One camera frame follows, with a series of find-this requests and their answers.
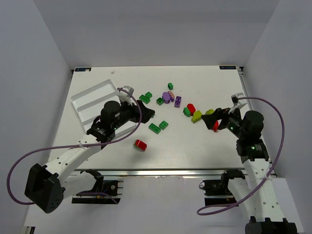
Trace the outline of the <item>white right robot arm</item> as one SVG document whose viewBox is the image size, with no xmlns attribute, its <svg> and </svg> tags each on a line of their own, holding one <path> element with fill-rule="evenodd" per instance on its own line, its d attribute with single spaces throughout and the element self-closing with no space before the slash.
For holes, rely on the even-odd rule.
<svg viewBox="0 0 312 234">
<path fill-rule="evenodd" d="M 209 130 L 219 122 L 219 130 L 228 129 L 237 137 L 236 151 L 247 175 L 240 170 L 226 170 L 218 189 L 230 192 L 249 222 L 247 234 L 295 234 L 296 224 L 289 222 L 277 201 L 270 177 L 272 165 L 266 146 L 261 139 L 264 117 L 257 111 L 216 109 L 201 117 Z"/>
</svg>

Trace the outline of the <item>green rounded lego brick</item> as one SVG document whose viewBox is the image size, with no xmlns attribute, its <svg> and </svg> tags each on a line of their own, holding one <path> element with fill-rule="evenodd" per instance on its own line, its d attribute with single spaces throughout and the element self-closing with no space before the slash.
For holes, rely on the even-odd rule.
<svg viewBox="0 0 312 234">
<path fill-rule="evenodd" d="M 184 115 L 187 116 L 187 117 L 190 117 L 190 116 L 191 116 L 191 112 L 190 112 L 190 110 L 188 109 L 188 107 L 184 107 L 184 108 L 183 108 L 183 113 L 184 113 Z"/>
</svg>

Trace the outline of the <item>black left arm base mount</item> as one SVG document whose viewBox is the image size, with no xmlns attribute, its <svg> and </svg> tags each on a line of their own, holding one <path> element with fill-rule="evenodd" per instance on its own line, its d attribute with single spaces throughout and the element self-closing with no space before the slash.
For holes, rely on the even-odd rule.
<svg viewBox="0 0 312 234">
<path fill-rule="evenodd" d="M 117 205 L 123 194 L 123 181 L 116 178 L 107 178 L 99 171 L 87 169 L 76 176 L 87 176 L 94 183 L 92 188 L 79 192 L 72 197 L 72 204 L 113 204 Z"/>
</svg>

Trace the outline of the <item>red rounded lego brick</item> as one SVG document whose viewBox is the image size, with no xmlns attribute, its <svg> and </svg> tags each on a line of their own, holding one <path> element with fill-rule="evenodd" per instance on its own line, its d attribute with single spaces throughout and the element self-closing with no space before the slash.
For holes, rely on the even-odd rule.
<svg viewBox="0 0 312 234">
<path fill-rule="evenodd" d="M 187 104 L 187 108 L 188 108 L 188 110 L 189 110 L 189 112 L 190 112 L 191 116 L 193 116 L 193 115 L 194 115 L 194 113 L 195 113 L 195 111 L 196 111 L 196 109 L 195 109 L 194 105 L 193 105 L 193 104 L 191 104 L 191 103 L 189 103 L 189 104 Z"/>
</svg>

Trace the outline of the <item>red long lego brick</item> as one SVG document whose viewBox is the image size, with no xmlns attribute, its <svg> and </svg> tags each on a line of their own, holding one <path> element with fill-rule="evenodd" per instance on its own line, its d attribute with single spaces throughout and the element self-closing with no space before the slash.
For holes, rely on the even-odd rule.
<svg viewBox="0 0 312 234">
<path fill-rule="evenodd" d="M 218 120 L 217 120 L 217 121 L 215 122 L 214 126 L 213 126 L 213 131 L 214 131 L 214 132 L 217 132 L 218 129 L 219 129 L 219 122 L 218 122 Z"/>
</svg>

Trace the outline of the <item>red sloped lego brick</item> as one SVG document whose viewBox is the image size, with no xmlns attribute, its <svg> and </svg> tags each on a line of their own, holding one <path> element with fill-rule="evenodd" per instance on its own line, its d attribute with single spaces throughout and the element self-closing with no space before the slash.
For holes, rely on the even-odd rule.
<svg viewBox="0 0 312 234">
<path fill-rule="evenodd" d="M 139 139 L 134 142 L 133 146 L 143 152 L 147 149 L 147 144 Z"/>
</svg>

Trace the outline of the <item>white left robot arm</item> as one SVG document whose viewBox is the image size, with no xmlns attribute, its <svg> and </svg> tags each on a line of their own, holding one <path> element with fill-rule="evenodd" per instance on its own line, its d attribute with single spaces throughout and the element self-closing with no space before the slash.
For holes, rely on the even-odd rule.
<svg viewBox="0 0 312 234">
<path fill-rule="evenodd" d="M 70 174 L 92 155 L 101 151 L 105 144 L 115 137 L 115 131 L 128 121 L 134 123 L 148 122 L 155 111 L 144 106 L 141 100 L 137 104 L 124 101 L 108 101 L 104 104 L 87 133 L 79 141 L 78 147 L 70 147 L 57 159 L 41 166 L 31 167 L 25 195 L 45 213 L 54 211 L 68 196 L 78 193 L 95 193 L 103 191 L 103 176 L 94 169 L 86 169 L 78 176 Z"/>
</svg>

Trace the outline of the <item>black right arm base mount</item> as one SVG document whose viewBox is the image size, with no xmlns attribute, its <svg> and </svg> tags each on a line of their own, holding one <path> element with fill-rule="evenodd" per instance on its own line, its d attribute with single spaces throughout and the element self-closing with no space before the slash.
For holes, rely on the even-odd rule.
<svg viewBox="0 0 312 234">
<path fill-rule="evenodd" d="M 220 179 L 208 179 L 203 180 L 199 184 L 199 189 L 204 191 L 205 206 L 222 205 L 226 207 L 228 205 L 236 203 L 234 195 L 228 189 L 230 180 L 243 179 L 246 182 L 245 175 L 241 170 L 225 170 L 221 174 Z"/>
</svg>

